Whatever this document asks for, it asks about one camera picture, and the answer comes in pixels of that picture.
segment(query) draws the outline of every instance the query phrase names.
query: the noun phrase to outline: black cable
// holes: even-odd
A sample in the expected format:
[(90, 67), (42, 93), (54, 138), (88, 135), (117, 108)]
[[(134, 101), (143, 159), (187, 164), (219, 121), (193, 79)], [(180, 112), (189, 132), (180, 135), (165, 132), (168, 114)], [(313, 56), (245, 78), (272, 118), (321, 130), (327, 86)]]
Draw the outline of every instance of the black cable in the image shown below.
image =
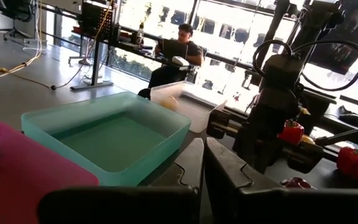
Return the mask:
[[(319, 41), (314, 41), (314, 42), (310, 42), (307, 44), (303, 44), (297, 48), (295, 48), (293, 51), (294, 53), (297, 53), (307, 47), (311, 47), (313, 45), (318, 45), (318, 44), (345, 44), (349, 47), (351, 47), (352, 49), (356, 50), (358, 53), (358, 45), (351, 42), (351, 41), (347, 41), (347, 40), (319, 40)], [(341, 90), (345, 90), (347, 88), (349, 88), (350, 86), (352, 86), (358, 79), (358, 72), (356, 73), (356, 75), (353, 77), (353, 79), (346, 85), (339, 87), (339, 88), (333, 88), (333, 89), (329, 89), (329, 88), (324, 88), (319, 86), (318, 84), (316, 84), (315, 82), (311, 81), (303, 72), (301, 73), (302, 77), (311, 85), (313, 85), (316, 88), (319, 88), (321, 90), (324, 91), (341, 91)]]
[(257, 64), (257, 56), (264, 47), (267, 47), (270, 44), (279, 44), (284, 47), (288, 55), (290, 55), (291, 57), (293, 55), (291, 47), (288, 44), (282, 42), (281, 40), (268, 40), (259, 45), (259, 47), (256, 48), (254, 56), (252, 57), (252, 66), (254, 67), (255, 71), (263, 78), (266, 78), (266, 74), (260, 69), (259, 65)]
[(254, 97), (252, 97), (251, 102), (248, 104), (246, 110), (244, 111), (245, 114), (247, 113), (247, 110), (251, 107), (251, 105), (254, 103), (255, 98), (256, 98), (256, 95)]

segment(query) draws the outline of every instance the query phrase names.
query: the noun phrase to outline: pink container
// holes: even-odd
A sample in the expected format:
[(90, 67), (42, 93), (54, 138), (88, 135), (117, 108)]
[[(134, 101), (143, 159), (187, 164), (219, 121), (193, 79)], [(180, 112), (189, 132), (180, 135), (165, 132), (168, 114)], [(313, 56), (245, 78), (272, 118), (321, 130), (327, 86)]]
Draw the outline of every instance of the pink container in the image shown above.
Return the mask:
[(0, 223), (37, 223), (46, 193), (91, 185), (93, 174), (0, 123)]

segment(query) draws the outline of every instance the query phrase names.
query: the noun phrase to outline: black hair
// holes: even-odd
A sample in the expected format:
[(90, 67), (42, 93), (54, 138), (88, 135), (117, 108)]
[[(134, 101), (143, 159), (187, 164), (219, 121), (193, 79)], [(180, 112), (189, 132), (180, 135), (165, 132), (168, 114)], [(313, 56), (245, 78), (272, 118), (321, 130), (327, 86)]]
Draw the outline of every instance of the black hair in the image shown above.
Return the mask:
[(179, 30), (183, 30), (183, 31), (193, 35), (193, 27), (190, 24), (180, 24)]

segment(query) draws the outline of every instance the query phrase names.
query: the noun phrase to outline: man's arm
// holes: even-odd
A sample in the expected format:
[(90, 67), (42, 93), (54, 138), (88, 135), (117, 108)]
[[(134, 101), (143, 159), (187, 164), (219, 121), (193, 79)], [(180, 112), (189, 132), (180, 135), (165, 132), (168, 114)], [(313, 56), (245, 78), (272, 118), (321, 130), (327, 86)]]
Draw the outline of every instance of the man's arm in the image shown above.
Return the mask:
[(190, 63), (192, 63), (193, 65), (201, 66), (201, 64), (203, 63), (203, 56), (202, 55), (198, 55), (198, 56), (187, 55), (187, 60)]
[(189, 47), (191, 49), (189, 49), (189, 54), (186, 57), (187, 61), (193, 65), (201, 66), (204, 62), (203, 51), (201, 47), (198, 47), (197, 45), (192, 45)]

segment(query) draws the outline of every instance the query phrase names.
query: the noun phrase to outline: floor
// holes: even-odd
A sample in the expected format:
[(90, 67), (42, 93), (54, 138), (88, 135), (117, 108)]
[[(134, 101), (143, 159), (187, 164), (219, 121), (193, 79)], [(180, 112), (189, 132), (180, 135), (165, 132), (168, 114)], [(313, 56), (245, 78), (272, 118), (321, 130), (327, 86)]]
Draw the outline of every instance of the floor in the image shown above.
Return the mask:
[[(22, 44), (10, 40), (4, 41), (0, 34), (0, 67), (13, 68), (35, 55), (35, 50), (23, 49), (23, 47)], [(40, 58), (16, 74), (48, 86), (62, 85), (77, 72), (79, 67), (74, 60), (72, 61), (73, 66), (69, 66), (69, 56), (78, 56), (78, 54), (65, 48), (49, 45), (42, 51)], [(28, 111), (112, 95), (122, 91), (137, 93), (147, 87), (147, 82), (143, 80), (103, 67), (100, 72), (105, 74), (106, 78), (111, 79), (114, 86), (70, 91), (69, 87), (78, 85), (81, 77), (88, 70), (88, 67), (83, 67), (80, 74), (70, 84), (56, 91), (12, 75), (0, 78), (0, 120), (20, 129), (21, 115)]]

